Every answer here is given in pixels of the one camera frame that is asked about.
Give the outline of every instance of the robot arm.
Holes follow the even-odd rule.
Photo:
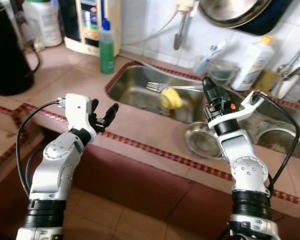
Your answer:
[[[219,148],[235,180],[232,215],[228,223],[231,239],[280,240],[271,216],[271,194],[265,185],[268,168],[255,155],[247,132],[238,123],[248,118],[262,104],[263,98],[251,92],[237,110],[209,77],[203,79],[203,91],[208,102],[204,108],[208,127],[214,128]]]
[[[85,146],[115,118],[119,105],[115,103],[104,118],[94,113],[98,100],[69,93],[59,99],[65,108],[69,131],[50,142],[43,151],[43,160],[36,168],[29,194],[28,212],[16,240],[62,240],[66,201],[73,173]]]

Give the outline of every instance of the kettle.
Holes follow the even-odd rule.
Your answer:
[[[33,83],[34,73],[18,45],[18,37],[6,9],[0,3],[0,95],[22,93]]]

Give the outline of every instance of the stainless steel sink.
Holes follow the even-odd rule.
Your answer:
[[[236,92],[227,92],[231,100],[239,106],[243,97]],[[300,110],[281,106],[300,126]],[[274,106],[264,102],[251,117],[240,122],[254,144],[286,153],[293,141],[295,127]],[[300,140],[293,156],[300,158]]]
[[[146,89],[147,82],[157,82],[173,86],[196,86],[200,82],[166,76],[141,65],[127,67],[108,90],[115,101],[158,115],[163,115],[185,123],[201,121],[204,118],[204,94],[178,89],[183,107],[175,110],[164,109],[160,103],[160,93]],[[231,100],[239,106],[243,96],[232,90],[226,91]],[[300,126],[300,110],[282,106]],[[290,148],[294,126],[273,106],[263,103],[251,117],[240,122],[254,144],[286,153]],[[293,154],[300,158],[300,143]]]
[[[176,90],[183,106],[174,110],[162,107],[160,93],[146,89],[147,82],[157,82],[174,86],[195,86],[198,81],[187,81],[166,76],[148,67],[135,65],[128,67],[113,86],[108,95],[115,101],[163,115],[185,123],[200,121],[203,116],[204,94],[194,91]]]

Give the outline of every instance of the dish soap bottle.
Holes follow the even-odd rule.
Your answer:
[[[100,67],[104,74],[112,74],[115,71],[115,33],[110,28],[110,22],[104,18],[102,29],[99,31]]]
[[[241,71],[232,82],[231,87],[236,91],[246,91],[255,83],[257,77],[271,59],[275,51],[271,47],[273,38],[265,35],[260,42],[250,44],[245,53]]]

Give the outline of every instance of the metal bowl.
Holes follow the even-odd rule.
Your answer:
[[[200,0],[199,8],[213,25],[235,28],[261,14],[272,0]]]
[[[191,123],[184,132],[188,147],[197,155],[212,160],[223,160],[220,152],[217,135],[204,122]]]
[[[269,128],[258,135],[257,144],[259,146],[286,154],[290,150],[295,136],[296,134],[288,129],[279,127]],[[300,139],[293,151],[292,156],[300,158]]]

